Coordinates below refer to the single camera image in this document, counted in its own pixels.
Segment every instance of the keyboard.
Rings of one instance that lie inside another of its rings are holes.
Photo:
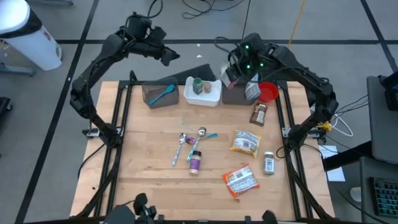
[[[398,218],[398,180],[370,177],[374,212],[381,217]]]

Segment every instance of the chip bag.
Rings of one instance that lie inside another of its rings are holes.
[[[231,150],[245,152],[256,158],[260,146],[260,140],[261,137],[258,135],[247,131],[235,130],[235,138]]]
[[[224,174],[223,179],[226,187],[234,198],[252,188],[260,187],[254,174],[251,172],[249,165]]]

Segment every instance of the gray floor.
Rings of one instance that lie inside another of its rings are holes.
[[[96,0],[75,0],[72,7],[63,4],[32,3],[44,26],[57,40],[71,40],[62,44],[61,67],[43,72],[38,69],[35,77],[0,74],[0,96],[12,98],[14,110],[1,125],[0,132],[0,223],[14,222],[24,197],[33,168],[44,143],[55,107],[65,83],[70,65],[79,48],[78,41],[86,24],[90,9]],[[87,39],[102,40],[124,24],[132,11],[146,13],[150,0],[100,0],[90,26]],[[187,0],[202,9],[202,2]],[[395,0],[367,0],[374,18],[386,40],[398,39],[398,16]],[[233,2],[218,0],[215,7],[226,8]],[[225,12],[211,13],[192,20],[181,18],[189,11],[181,1],[165,1],[164,11],[153,20],[161,26],[167,39],[213,39],[218,35],[240,39],[250,32],[258,32],[263,39],[289,39],[300,1],[294,0],[245,0],[238,7]],[[298,40],[377,40],[371,23],[360,0],[308,0],[298,26]],[[154,80],[173,73],[209,63],[218,74],[226,54],[212,44],[172,44],[181,58],[169,67],[151,58],[131,55],[114,65],[103,80],[125,80],[130,69],[138,79]],[[75,70],[77,77],[100,51],[100,44],[85,44]],[[389,45],[392,56],[398,57],[398,46]],[[390,75],[392,69],[380,44],[295,44],[292,50],[299,62],[310,67],[319,76],[327,77],[335,87],[341,105],[351,103],[366,94],[366,77]],[[0,61],[8,65],[35,67],[23,56],[14,57],[0,49]],[[99,85],[92,89],[98,97]],[[70,107],[67,97],[53,135],[50,150],[34,193],[26,222],[67,218],[75,187],[76,173],[83,160],[86,139],[80,134],[88,123]],[[330,136],[348,147],[370,139],[368,108],[346,113],[343,119],[354,132],[349,138],[332,131]],[[338,146],[339,151],[346,150]],[[347,182],[332,183],[348,195],[351,187],[359,185],[359,165],[343,168]],[[336,216],[342,220],[359,222],[357,210],[345,202],[330,188]]]

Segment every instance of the table leg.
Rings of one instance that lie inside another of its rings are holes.
[[[323,160],[323,168],[325,171],[333,170],[341,166],[345,166],[359,161],[362,156],[372,157],[372,141],[362,143],[345,152],[331,156]]]

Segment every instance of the wooden table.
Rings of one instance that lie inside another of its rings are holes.
[[[107,122],[112,118],[117,87],[118,82],[102,83],[97,110]],[[269,108],[266,124],[259,127],[249,123],[254,106],[220,103],[212,108],[188,105],[183,97],[183,88],[184,86],[180,86],[178,105],[150,110],[142,101],[141,86],[133,87],[115,205],[133,200],[137,194],[145,192],[149,198],[148,205],[155,205],[158,214],[165,215],[166,220],[244,220],[245,215],[250,215],[253,220],[261,220],[261,215],[266,210],[272,210],[278,220],[294,220],[285,160],[275,160],[274,175],[262,173],[264,152],[276,153],[282,146],[275,102],[267,104]],[[294,120],[301,123],[310,114],[305,90],[302,85],[292,82],[289,83],[289,95]],[[186,158],[192,145],[183,145],[175,167],[172,167],[172,161],[180,133],[197,137],[197,129],[200,126],[205,126],[208,134],[218,133],[218,137],[199,143],[198,150],[202,152],[200,174],[191,176]],[[262,136],[256,159],[229,150],[234,138],[234,129]],[[305,143],[318,147],[313,139],[308,139]],[[89,140],[85,157],[101,144],[100,139]],[[80,212],[95,193],[94,189],[98,188],[104,152],[103,149],[90,159],[81,171],[71,215]],[[309,190],[319,204],[334,216],[320,153],[303,146],[302,160]],[[221,176],[245,164],[250,165],[260,188],[251,189],[234,199]],[[304,217],[302,194],[299,188],[297,189],[301,214]],[[102,214],[107,201],[106,192]]]

